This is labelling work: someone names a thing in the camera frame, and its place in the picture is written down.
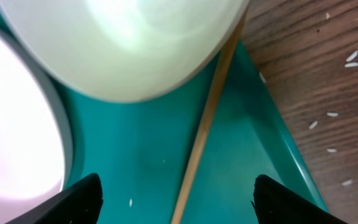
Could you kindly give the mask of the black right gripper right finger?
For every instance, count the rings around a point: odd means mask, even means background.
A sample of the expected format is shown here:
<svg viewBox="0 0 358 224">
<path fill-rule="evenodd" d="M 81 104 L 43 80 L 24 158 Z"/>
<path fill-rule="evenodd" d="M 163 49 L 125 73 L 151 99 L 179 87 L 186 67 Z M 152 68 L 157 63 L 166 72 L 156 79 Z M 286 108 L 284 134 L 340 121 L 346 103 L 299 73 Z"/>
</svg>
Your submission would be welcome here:
<svg viewBox="0 0 358 224">
<path fill-rule="evenodd" d="M 251 202 L 259 224 L 346 224 L 267 175 L 259 175 Z"/>
</svg>

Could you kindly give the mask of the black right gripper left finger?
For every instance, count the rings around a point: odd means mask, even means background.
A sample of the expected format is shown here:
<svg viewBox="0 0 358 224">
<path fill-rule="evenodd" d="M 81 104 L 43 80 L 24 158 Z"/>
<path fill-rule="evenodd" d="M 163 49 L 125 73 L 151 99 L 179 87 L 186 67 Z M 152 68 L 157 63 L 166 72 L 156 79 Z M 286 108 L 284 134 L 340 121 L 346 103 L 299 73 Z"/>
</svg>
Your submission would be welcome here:
<svg viewBox="0 0 358 224">
<path fill-rule="evenodd" d="M 96 224 L 102 206 L 101 179 L 92 173 L 7 224 Z"/>
</svg>

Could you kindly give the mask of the large white plate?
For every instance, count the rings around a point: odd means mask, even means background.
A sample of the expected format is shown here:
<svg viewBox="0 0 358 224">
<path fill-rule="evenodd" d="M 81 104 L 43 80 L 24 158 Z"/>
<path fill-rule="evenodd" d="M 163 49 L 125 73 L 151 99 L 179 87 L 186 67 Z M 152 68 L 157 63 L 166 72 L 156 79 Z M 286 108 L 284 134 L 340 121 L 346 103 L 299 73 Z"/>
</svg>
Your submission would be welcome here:
<svg viewBox="0 0 358 224">
<path fill-rule="evenodd" d="M 56 89 L 0 29 L 0 223 L 60 193 L 72 161 L 70 125 Z"/>
</svg>

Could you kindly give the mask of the wooden chopstick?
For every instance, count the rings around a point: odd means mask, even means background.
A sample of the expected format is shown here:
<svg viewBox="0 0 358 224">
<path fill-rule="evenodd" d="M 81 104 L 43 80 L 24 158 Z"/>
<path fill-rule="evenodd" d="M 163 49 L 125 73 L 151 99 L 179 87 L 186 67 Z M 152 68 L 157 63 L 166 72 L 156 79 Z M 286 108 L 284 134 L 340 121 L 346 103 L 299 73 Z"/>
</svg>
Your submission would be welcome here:
<svg viewBox="0 0 358 224">
<path fill-rule="evenodd" d="M 208 139 L 214 115 L 218 107 L 219 99 L 223 92 L 224 84 L 226 82 L 232 58 L 236 51 L 248 10 L 249 8 L 247 7 L 242 13 L 239 22 L 237 23 L 235 29 L 233 30 L 226 43 L 223 45 L 219 54 L 219 60 L 214 71 L 214 76 L 204 106 L 203 114 L 200 119 L 193 147 L 191 149 L 190 158 L 188 160 L 183 182 L 178 194 L 171 224 L 181 223 L 186 203 L 188 201 L 198 166 L 200 164 L 201 156 L 203 155 L 204 147 Z"/>
</svg>

